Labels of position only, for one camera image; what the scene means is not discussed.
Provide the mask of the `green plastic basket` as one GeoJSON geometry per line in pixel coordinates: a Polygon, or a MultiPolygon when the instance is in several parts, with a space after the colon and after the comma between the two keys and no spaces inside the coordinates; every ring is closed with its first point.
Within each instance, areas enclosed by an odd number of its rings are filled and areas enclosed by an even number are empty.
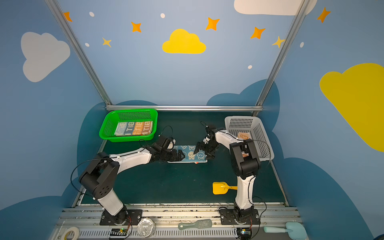
{"type": "Polygon", "coordinates": [[[99,131],[113,143],[152,140],[157,131],[158,112],[153,109],[117,110],[106,115],[99,131]]]}

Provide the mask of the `white tape roll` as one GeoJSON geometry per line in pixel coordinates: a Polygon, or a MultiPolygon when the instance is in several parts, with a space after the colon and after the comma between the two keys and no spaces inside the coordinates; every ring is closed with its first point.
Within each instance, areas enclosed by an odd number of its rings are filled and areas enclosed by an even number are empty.
{"type": "Polygon", "coordinates": [[[78,240],[79,237],[80,237],[80,229],[77,227],[71,227],[67,229],[62,235],[63,240],[78,240]]]}

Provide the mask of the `small circuit board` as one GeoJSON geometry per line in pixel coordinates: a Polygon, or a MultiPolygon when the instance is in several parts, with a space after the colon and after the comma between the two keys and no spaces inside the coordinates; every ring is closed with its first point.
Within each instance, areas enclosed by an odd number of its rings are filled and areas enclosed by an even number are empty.
{"type": "Polygon", "coordinates": [[[128,236],[128,230],[125,228],[111,229],[109,240],[124,240],[128,236]]]}
{"type": "Polygon", "coordinates": [[[237,240],[250,240],[252,238],[252,230],[246,228],[236,228],[237,240]]]}

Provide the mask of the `right small circuit board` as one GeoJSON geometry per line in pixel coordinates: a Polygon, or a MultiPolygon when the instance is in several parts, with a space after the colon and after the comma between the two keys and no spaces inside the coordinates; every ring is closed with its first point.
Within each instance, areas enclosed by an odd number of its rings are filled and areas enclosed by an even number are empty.
{"type": "Polygon", "coordinates": [[[252,238],[252,230],[246,228],[236,228],[237,240],[250,240],[252,238]]]}

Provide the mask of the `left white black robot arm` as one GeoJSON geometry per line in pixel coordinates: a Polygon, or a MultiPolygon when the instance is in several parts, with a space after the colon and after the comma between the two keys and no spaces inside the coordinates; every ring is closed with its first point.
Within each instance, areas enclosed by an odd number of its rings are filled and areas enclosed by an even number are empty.
{"type": "Polygon", "coordinates": [[[116,217],[125,212],[123,202],[114,191],[118,174],[156,161],[180,162],[185,157],[183,151],[167,147],[146,147],[119,155],[101,153],[97,158],[91,160],[80,175],[79,182],[107,213],[116,217]]]}

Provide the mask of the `aluminium frame post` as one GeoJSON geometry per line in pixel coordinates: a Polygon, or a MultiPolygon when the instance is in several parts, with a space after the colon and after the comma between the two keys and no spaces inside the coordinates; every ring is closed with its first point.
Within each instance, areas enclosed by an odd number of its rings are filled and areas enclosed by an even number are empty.
{"type": "Polygon", "coordinates": [[[90,77],[91,81],[93,82],[94,86],[96,87],[98,93],[100,94],[101,98],[103,99],[104,103],[106,105],[112,105],[112,100],[107,94],[106,89],[104,88],[100,78],[98,77],[95,69],[93,68],[90,60],[86,56],[85,51],[82,48],[82,45],[80,44],[78,38],[76,37],[73,29],[70,26],[70,22],[66,19],[64,12],[61,9],[60,4],[58,1],[53,0],[45,0],[45,3],[49,7],[51,13],[55,17],[56,21],[58,22],[60,28],[62,29],[63,33],[67,37],[68,41],[70,42],[72,48],[74,49],[76,55],[78,56],[80,62],[82,63],[85,71],[87,72],[88,76],[90,77]]]}
{"type": "Polygon", "coordinates": [[[286,39],[283,42],[283,46],[280,47],[279,53],[277,55],[277,58],[274,62],[274,65],[272,67],[272,70],[261,90],[261,93],[258,97],[257,103],[255,108],[257,109],[257,112],[261,112],[263,110],[263,104],[268,96],[268,93],[270,92],[270,89],[278,76],[279,70],[283,65],[283,62],[291,48],[291,45],[293,44],[295,37],[306,17],[307,9],[309,9],[310,6],[309,0],[302,1],[299,5],[298,11],[296,15],[294,16],[294,19],[290,25],[290,28],[287,32],[286,39]]]}

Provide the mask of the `striped rabbit text towel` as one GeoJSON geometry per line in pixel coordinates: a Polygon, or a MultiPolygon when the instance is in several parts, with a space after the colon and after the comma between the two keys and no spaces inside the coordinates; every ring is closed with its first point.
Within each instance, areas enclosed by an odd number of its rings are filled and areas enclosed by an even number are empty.
{"type": "Polygon", "coordinates": [[[146,136],[153,131],[153,121],[120,122],[115,130],[115,136],[146,136]]]}

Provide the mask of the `teal owl pattern towel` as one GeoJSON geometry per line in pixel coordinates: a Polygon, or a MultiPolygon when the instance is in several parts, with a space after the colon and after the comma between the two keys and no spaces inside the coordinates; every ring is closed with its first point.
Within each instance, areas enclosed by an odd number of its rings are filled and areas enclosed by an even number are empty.
{"type": "Polygon", "coordinates": [[[199,163],[207,163],[207,156],[204,151],[198,151],[194,154],[196,150],[196,146],[174,146],[173,149],[181,150],[185,155],[185,158],[178,162],[169,162],[171,164],[199,164],[199,163]]]}

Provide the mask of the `mint green spatula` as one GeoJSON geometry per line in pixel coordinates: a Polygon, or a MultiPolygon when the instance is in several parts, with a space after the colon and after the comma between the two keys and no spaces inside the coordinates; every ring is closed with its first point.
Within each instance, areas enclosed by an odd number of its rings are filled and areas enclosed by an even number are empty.
{"type": "Polygon", "coordinates": [[[308,238],[305,227],[297,222],[287,222],[285,228],[263,227],[265,233],[287,233],[292,240],[306,240],[308,238]]]}

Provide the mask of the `clear round lid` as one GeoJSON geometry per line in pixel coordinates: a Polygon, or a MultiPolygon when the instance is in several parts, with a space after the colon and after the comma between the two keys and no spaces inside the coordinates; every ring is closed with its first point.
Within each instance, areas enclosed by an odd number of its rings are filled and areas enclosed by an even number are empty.
{"type": "Polygon", "coordinates": [[[149,218],[143,218],[137,225],[137,233],[142,238],[151,237],[156,231],[156,224],[149,218]]]}

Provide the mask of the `aluminium left frame post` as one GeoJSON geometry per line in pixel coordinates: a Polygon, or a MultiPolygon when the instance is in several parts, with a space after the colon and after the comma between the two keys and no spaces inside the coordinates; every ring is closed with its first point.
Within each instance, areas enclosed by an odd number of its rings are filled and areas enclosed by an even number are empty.
{"type": "Polygon", "coordinates": [[[76,37],[73,29],[70,26],[70,22],[66,19],[64,12],[61,9],[60,4],[58,1],[53,0],[45,0],[45,3],[49,7],[51,13],[55,17],[56,21],[58,22],[60,28],[62,29],[63,33],[67,37],[68,41],[70,42],[72,48],[74,49],[76,55],[78,56],[80,62],[82,63],[85,71],[87,72],[88,76],[90,77],[91,81],[93,82],[94,86],[96,87],[98,93],[100,94],[101,98],[103,99],[104,103],[106,105],[112,105],[112,100],[107,94],[106,89],[104,88],[100,78],[98,77],[95,69],[93,68],[90,60],[86,56],[85,51],[82,48],[82,45],[80,44],[78,38],[76,37]]]}

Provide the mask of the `grey plastic basket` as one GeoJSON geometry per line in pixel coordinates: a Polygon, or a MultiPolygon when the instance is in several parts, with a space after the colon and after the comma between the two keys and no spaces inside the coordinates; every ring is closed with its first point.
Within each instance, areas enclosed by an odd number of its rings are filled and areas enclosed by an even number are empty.
{"type": "Polygon", "coordinates": [[[254,140],[260,161],[271,161],[275,154],[261,119],[250,116],[228,116],[226,130],[237,137],[239,132],[250,133],[254,140]]]}

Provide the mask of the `aluminium rear frame bar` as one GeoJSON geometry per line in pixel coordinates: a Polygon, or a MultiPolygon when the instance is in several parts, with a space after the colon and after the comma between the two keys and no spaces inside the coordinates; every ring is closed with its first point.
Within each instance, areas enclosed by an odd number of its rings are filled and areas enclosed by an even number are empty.
{"type": "Polygon", "coordinates": [[[107,111],[154,109],[161,112],[261,112],[262,106],[150,106],[107,105],[107,111]]]}

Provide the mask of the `orange pattern towel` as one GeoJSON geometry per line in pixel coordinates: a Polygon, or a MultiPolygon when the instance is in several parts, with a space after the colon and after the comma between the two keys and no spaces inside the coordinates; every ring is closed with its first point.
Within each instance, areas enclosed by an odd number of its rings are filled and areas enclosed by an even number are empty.
{"type": "Polygon", "coordinates": [[[252,139],[252,136],[250,133],[239,132],[237,138],[239,140],[249,140],[252,139]]]}

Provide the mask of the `yellow toy shovel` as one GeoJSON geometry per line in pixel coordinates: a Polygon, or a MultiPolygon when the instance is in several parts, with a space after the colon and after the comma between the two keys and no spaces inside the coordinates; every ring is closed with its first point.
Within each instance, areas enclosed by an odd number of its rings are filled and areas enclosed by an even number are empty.
{"type": "Polygon", "coordinates": [[[212,188],[214,195],[225,195],[229,190],[238,190],[237,186],[229,186],[226,182],[213,182],[212,188]]]}

